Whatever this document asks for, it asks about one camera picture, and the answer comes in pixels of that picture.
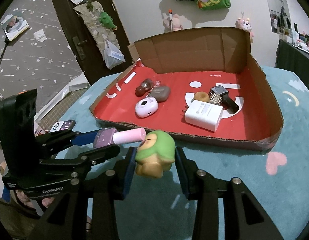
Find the person's left hand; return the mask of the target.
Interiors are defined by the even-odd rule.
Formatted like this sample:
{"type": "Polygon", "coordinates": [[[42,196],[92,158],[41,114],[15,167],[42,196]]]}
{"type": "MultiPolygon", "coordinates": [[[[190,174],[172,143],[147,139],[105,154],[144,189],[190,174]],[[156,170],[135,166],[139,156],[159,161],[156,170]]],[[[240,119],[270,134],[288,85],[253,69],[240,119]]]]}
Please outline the person's left hand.
{"type": "Polygon", "coordinates": [[[25,206],[28,206],[28,207],[31,207],[31,208],[35,208],[34,203],[37,200],[38,201],[40,200],[42,205],[45,208],[48,208],[52,204],[52,202],[54,202],[54,200],[55,200],[55,197],[47,197],[47,198],[43,198],[43,199],[31,199],[21,190],[16,190],[15,193],[16,193],[16,196],[21,203],[23,203],[25,206]]]}

